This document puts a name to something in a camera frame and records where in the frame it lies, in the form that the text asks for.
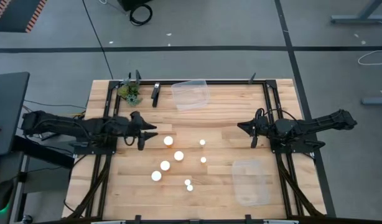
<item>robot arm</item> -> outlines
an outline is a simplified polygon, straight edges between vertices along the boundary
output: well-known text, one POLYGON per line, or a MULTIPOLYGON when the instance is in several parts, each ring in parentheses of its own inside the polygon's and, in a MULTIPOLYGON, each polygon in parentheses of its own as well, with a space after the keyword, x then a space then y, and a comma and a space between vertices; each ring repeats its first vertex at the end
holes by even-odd
POLYGON ((145 122, 138 111, 132 112, 130 116, 131 121, 120 116, 79 120, 35 111, 23 115, 21 129, 25 135, 45 132, 65 134, 96 147, 104 147, 112 138, 138 138, 138 149, 143 150, 145 141, 157 133, 146 133, 142 130, 156 129, 156 126, 145 122))
POLYGON ((320 148, 323 142, 300 142, 302 136, 325 131, 328 129, 351 130, 357 124, 349 112, 338 110, 327 116, 312 120, 279 119, 274 124, 269 124, 262 108, 258 109, 255 118, 248 122, 238 123, 237 126, 253 137, 251 147, 257 145, 258 136, 266 136, 274 143, 284 147, 292 147, 298 144, 316 143, 320 148))

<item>wooden table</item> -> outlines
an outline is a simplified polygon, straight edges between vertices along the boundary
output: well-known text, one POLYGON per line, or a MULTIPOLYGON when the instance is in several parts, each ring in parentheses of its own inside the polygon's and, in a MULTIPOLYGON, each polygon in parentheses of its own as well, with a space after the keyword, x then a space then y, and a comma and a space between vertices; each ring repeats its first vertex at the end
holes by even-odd
MULTIPOLYGON (((283 110, 301 119, 293 81, 277 80, 277 85, 283 110)), ((93 82, 86 119, 102 116, 107 86, 107 80, 93 82)), ((141 87, 143 101, 135 108, 125 101, 120 104, 120 116, 128 117, 130 112, 138 110, 148 123, 157 126, 159 135, 148 140, 143 151, 138 151, 136 144, 129 147, 122 139, 118 141, 109 172, 104 220, 133 220, 135 215, 142 215, 143 220, 244 219, 246 214, 252 218, 286 217, 276 159, 269 141, 259 137, 258 147, 251 149, 249 136, 236 127, 238 122, 251 120, 258 108, 267 111, 261 85, 209 85, 209 104, 189 111, 177 111, 170 85, 162 85, 158 107, 153 108, 152 89, 152 85, 141 87), (172 149, 164 145, 165 136, 174 138, 172 149), (200 139, 207 142, 204 148, 198 144, 200 139), (174 152, 178 150, 185 154, 182 162, 174 160, 174 152), (206 164, 200 163, 202 156, 207 158, 206 164), (232 164, 251 159, 260 162, 261 173, 267 181, 270 198, 267 205, 244 207, 236 201, 232 164), (160 170, 163 160, 170 162, 170 170, 161 171, 162 180, 154 182, 151 174, 160 170), (185 179, 192 181, 192 192, 186 190, 185 179)), ((299 187, 315 207, 325 213, 313 160, 302 154, 294 154, 293 158, 299 187)), ((67 204, 72 208, 89 190, 94 160, 95 157, 89 155, 72 171, 67 194, 67 204)), ((294 196, 290 187, 288 189, 292 211, 296 214, 294 196)), ((64 208, 63 217, 69 213, 64 208)))

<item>clear plastic container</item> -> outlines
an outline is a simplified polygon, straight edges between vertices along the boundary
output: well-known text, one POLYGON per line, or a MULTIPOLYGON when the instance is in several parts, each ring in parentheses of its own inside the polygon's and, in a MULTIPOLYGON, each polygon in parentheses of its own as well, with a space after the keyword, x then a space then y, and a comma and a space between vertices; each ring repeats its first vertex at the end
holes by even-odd
POLYGON ((266 205, 269 192, 266 176, 257 160, 233 163, 233 185, 236 200, 243 206, 266 205))
POLYGON ((172 85, 174 103, 179 111, 201 108, 210 99, 205 80, 192 80, 172 85))

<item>black bracket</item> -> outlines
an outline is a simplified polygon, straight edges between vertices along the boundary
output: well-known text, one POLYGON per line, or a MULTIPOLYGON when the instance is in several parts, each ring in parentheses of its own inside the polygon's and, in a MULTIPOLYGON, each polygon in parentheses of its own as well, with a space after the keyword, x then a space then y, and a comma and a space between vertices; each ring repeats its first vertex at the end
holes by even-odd
POLYGON ((136 215, 134 217, 134 224, 140 224, 141 223, 141 215, 136 215))
POLYGON ((251 215, 245 215, 245 223, 246 224, 252 224, 252 216, 251 215))
POLYGON ((256 76, 256 72, 252 75, 252 77, 249 79, 248 84, 253 84, 254 77, 256 76))
POLYGON ((200 223, 201 223, 201 220, 198 220, 198 219, 190 220, 190 224, 200 224, 200 223))
POLYGON ((310 140, 309 136, 302 136, 298 140, 286 145, 281 142, 271 141, 272 153, 310 153, 324 146, 324 142, 310 140))
POLYGON ((277 81, 275 80, 266 80, 266 84, 275 90, 277 89, 277 81))
POLYGON ((158 105, 158 98, 159 98, 159 91, 161 90, 161 84, 155 83, 154 85, 154 91, 152 91, 151 99, 152 101, 152 107, 156 107, 158 105))

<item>black clamp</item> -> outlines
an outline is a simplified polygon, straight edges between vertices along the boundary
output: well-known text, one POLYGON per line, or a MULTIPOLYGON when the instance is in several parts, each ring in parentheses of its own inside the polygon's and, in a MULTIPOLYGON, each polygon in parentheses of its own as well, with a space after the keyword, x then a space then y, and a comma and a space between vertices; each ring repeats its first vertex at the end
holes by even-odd
POLYGON ((141 215, 136 215, 134 217, 134 224, 140 224, 141 223, 141 215))
POLYGON ((161 84, 160 83, 155 83, 154 85, 154 91, 152 91, 151 99, 152 101, 152 107, 156 107, 158 104, 158 97, 159 97, 159 91, 161 90, 161 84))
POLYGON ((245 215, 245 223, 246 224, 252 224, 252 216, 251 215, 245 215))
POLYGON ((201 220, 192 219, 192 220, 190 220, 190 224, 201 224, 201 220))

